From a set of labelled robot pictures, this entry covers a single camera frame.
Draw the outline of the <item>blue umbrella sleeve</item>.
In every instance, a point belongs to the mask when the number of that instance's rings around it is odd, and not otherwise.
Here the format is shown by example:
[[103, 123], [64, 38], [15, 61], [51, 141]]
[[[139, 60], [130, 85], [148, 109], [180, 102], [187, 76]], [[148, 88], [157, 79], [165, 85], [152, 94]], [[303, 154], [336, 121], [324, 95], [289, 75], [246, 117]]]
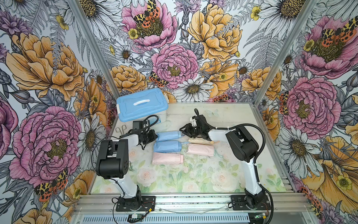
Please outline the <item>blue umbrella sleeve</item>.
[[160, 133], [157, 133], [156, 141], [171, 141], [171, 140], [180, 139], [181, 137], [183, 137], [183, 134], [181, 131], [160, 132]]
[[179, 141], [158, 141], [153, 146], [155, 153], [178, 153], [182, 150], [182, 143]]

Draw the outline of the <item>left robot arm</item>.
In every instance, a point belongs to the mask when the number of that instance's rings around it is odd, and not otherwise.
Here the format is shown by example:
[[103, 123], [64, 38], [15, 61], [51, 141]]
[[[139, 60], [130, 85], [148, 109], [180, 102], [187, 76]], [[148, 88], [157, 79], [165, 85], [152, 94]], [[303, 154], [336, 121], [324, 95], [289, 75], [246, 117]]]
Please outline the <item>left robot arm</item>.
[[143, 199], [139, 186], [128, 175], [129, 150], [140, 145], [142, 148], [157, 139], [154, 130], [135, 130], [114, 140], [103, 140], [97, 157], [95, 171], [103, 179], [110, 180], [122, 191], [117, 204], [124, 209], [138, 210]]

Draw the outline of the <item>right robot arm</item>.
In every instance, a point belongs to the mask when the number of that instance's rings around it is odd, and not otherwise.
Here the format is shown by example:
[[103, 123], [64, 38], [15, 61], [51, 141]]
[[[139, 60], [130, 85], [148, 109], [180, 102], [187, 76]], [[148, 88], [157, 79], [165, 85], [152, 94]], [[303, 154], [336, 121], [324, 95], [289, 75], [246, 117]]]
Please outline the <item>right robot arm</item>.
[[268, 193], [262, 184], [257, 169], [257, 159], [265, 148], [263, 131], [254, 124], [244, 123], [233, 127], [214, 127], [207, 123], [204, 115], [196, 115], [190, 123], [180, 128], [190, 138], [227, 143], [234, 156], [241, 162], [245, 177], [245, 198], [243, 204], [256, 209], [264, 202]]

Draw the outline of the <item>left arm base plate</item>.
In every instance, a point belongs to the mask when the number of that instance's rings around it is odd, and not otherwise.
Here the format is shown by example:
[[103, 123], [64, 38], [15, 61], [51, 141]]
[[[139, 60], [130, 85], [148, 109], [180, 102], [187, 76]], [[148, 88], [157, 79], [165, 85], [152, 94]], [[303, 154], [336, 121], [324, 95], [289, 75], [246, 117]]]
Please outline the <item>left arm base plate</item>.
[[123, 199], [119, 198], [116, 203], [116, 212], [148, 212], [155, 210], [156, 196], [141, 196]]

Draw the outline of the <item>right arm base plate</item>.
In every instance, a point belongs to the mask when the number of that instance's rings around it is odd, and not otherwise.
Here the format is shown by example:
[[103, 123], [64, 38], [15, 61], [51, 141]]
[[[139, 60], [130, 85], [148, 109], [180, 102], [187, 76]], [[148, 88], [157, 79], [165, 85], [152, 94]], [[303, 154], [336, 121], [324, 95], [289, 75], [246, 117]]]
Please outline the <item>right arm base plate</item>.
[[246, 195], [231, 195], [230, 207], [234, 211], [268, 211], [271, 203], [266, 195], [252, 197]]

